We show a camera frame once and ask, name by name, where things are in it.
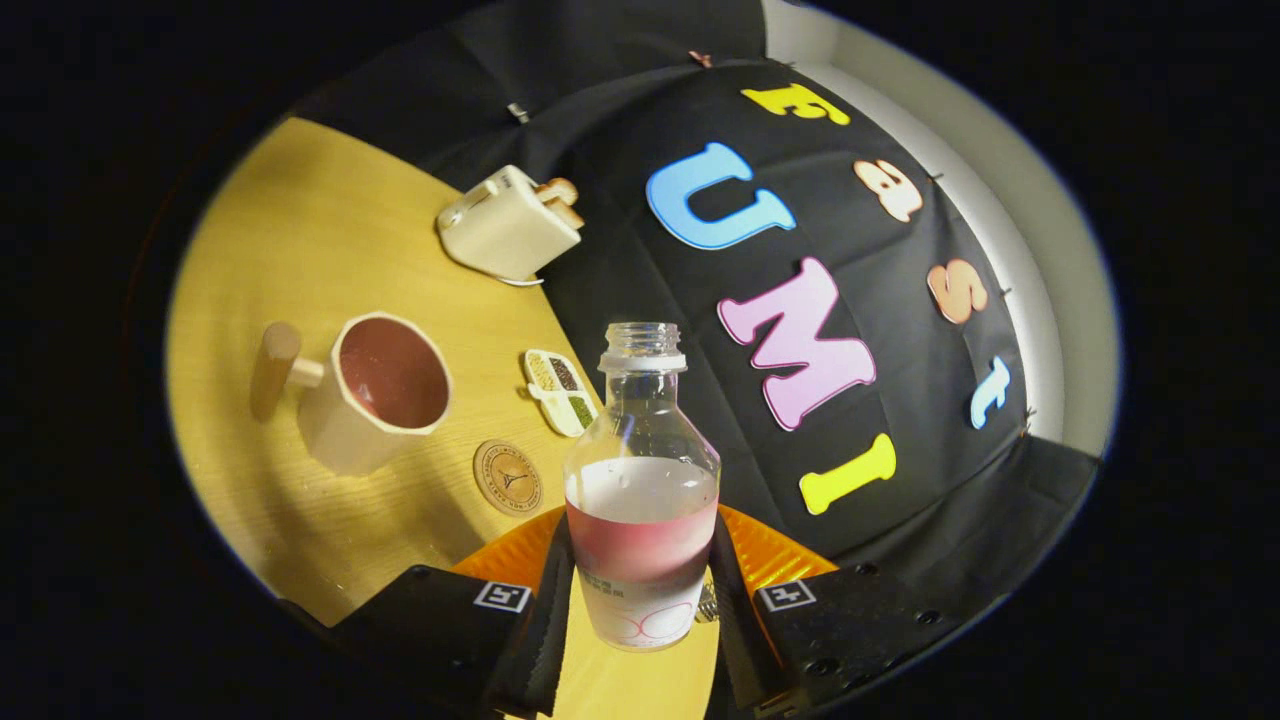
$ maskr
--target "wooden table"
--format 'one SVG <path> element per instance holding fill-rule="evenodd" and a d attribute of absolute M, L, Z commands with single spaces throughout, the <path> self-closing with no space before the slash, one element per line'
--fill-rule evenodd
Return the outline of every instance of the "wooden table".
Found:
<path fill-rule="evenodd" d="M 564 502 L 561 461 L 573 441 L 520 395 L 520 355 L 576 356 L 540 288 L 506 286 L 444 255 L 434 220 L 458 195 L 361 141 L 289 118 L 228 178 L 180 270 L 166 382 L 192 486 L 257 578 L 329 626 L 410 565 L 449 568 L 520 524 L 472 479 L 481 442 L 509 441 L 534 461 L 541 510 Z M 436 341 L 454 405 L 412 451 L 371 475 L 337 478 L 298 434 L 301 391 L 285 388 L 260 424 L 250 375 L 271 322 L 293 323 L 302 356 L 323 360 L 344 320 L 371 310 L 408 318 Z M 579 366 L 595 373 L 586 360 Z M 613 650 L 593 634 L 575 577 L 557 720 L 701 717 L 717 629 L 695 624 L 657 653 Z"/>

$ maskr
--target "coaster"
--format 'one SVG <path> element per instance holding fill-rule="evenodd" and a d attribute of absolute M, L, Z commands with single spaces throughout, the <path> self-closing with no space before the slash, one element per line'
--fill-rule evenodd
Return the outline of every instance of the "coaster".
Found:
<path fill-rule="evenodd" d="M 513 518 L 527 518 L 543 503 L 543 480 L 534 464 L 511 443 L 490 439 L 476 448 L 476 484 L 490 505 Z"/>

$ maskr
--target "pink letter m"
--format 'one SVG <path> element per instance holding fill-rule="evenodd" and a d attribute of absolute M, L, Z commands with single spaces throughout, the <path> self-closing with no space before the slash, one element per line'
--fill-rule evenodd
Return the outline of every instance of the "pink letter m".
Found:
<path fill-rule="evenodd" d="M 876 361 L 860 340 L 818 340 L 840 292 L 827 268 L 814 258 L 800 261 L 800 274 L 764 295 L 717 305 L 721 323 L 739 345 L 755 340 L 755 328 L 778 318 L 751 356 L 754 368 L 804 365 L 797 373 L 764 379 L 764 400 L 785 430 L 823 402 L 855 384 L 876 379 Z"/>

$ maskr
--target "bottle opening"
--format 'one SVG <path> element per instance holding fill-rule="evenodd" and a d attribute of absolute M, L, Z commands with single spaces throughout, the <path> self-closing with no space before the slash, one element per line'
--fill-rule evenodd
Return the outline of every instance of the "bottle opening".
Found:
<path fill-rule="evenodd" d="M 600 355 L 599 369 L 680 372 L 685 355 L 680 351 L 680 328 L 675 323 L 611 323 L 604 333 L 608 350 Z"/>

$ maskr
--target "black cloth backdrop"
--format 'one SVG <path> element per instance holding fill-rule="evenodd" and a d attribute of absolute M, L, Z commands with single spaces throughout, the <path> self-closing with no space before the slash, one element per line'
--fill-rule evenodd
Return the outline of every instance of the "black cloth backdrop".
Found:
<path fill-rule="evenodd" d="M 710 54 L 713 68 L 692 63 L 689 50 Z M 851 123 L 773 115 L 740 94 L 791 82 Z M 509 102 L 529 113 L 527 124 Z M 586 375 L 603 391 L 594 363 L 608 323 L 678 323 L 690 365 L 680 404 L 721 452 L 722 502 L 841 565 L 874 561 L 974 616 L 1016 588 L 1084 501 L 1098 460 L 1021 434 L 1016 337 L 1000 279 L 964 218 L 888 133 L 764 58 L 755 0 L 499 3 L 385 51 L 307 97 L 297 114 L 460 190 L 508 163 L 535 179 L 573 181 L 582 242 L 541 277 Z M 698 192 L 692 210 L 723 217 L 768 188 L 796 228 L 703 251 L 662 227 L 645 182 L 713 141 L 741 154 L 755 177 Z M 859 159 L 888 160 L 920 188 L 924 206 L 909 224 L 861 186 L 851 169 Z M 760 383 L 795 370 L 751 368 L 767 328 L 740 346 L 716 304 L 791 279 L 804 256 L 822 260 L 840 288 L 819 337 L 861 338 L 877 378 L 838 393 L 788 433 Z M 929 268 L 954 258 L 968 260 L 991 293 L 987 309 L 963 325 L 941 316 L 925 286 Z M 1005 406 L 975 430 L 969 398 L 997 355 L 1012 382 Z M 896 475 L 810 515 L 799 478 L 837 468 L 882 432 L 896 447 Z"/>

